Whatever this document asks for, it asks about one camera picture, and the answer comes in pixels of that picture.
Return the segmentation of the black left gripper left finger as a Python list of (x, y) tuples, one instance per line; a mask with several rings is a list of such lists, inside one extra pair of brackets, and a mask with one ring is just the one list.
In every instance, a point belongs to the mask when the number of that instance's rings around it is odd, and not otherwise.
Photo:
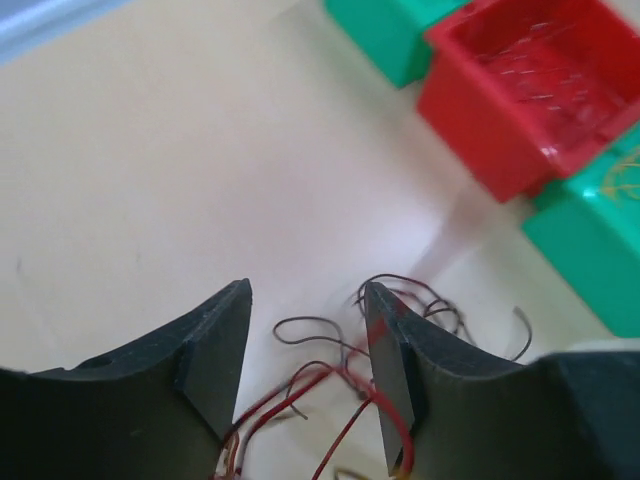
[(1, 373), (5, 479), (207, 479), (230, 430), (248, 280), (75, 368)]

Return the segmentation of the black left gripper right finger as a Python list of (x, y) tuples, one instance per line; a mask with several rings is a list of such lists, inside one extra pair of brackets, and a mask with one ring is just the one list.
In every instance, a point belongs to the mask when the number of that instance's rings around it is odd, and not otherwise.
[(387, 467), (416, 479), (635, 479), (639, 355), (576, 351), (521, 365), (365, 293)]

